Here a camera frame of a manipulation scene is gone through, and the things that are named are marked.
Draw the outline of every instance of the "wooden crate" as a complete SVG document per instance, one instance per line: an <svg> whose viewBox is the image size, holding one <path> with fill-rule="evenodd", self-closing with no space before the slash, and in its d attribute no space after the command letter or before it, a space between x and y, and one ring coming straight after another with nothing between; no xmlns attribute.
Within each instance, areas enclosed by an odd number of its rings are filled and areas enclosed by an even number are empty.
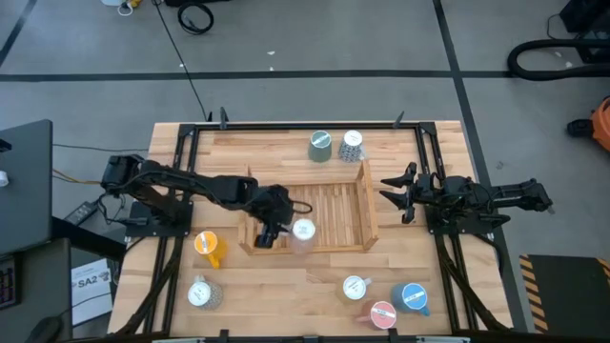
<svg viewBox="0 0 610 343"><path fill-rule="evenodd" d="M311 219L315 224L313 252L366 252L377 241L373 181L369 163L364 160L350 167L357 172L324 173L318 169L311 182L302 177L278 176L277 183L289 190L293 200L305 201L314 210L308 214L295 213L294 221ZM262 223L242 214L238 243L248 254L292 253L290 236L280 236L271 249L254 247L254 240L262 230Z"/></svg>

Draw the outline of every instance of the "gray floor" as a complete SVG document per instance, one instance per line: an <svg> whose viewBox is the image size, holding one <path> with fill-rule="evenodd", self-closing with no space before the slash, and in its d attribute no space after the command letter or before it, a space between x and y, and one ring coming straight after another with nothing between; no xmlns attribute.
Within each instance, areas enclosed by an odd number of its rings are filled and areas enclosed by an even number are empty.
<svg viewBox="0 0 610 343"><path fill-rule="evenodd" d="M567 0L443 0L463 71L504 71L512 47L545 37L546 18ZM0 2L0 44L25 0ZM216 26L190 36L175 9L162 11L191 71L448 71L431 0L233 0L210 5ZM560 21L553 34L566 34ZM523 56L531 68L580 64L569 50ZM2 74L182 72L153 5L130 17L97 0L40 0L0 66ZM586 117L607 95L607 79L534 83L464 81L486 168L493 183L536 177L556 202L555 215L509 211L512 263L520 253L610 259L610 154L566 137L567 122ZM225 107L231 120L460 119L451 78L292 78L196 80L207 111ZM187 81L0 83L0 129L49 118L56 143L147 148L153 123L202 119ZM53 166L97 180L108 153L55 149ZM63 216L100 193L54 180L53 213ZM86 227L111 232L96 217ZM521 299L525 305L525 296ZM532 330L531 317L526 314ZM102 333L107 318L75 330Z"/></svg>

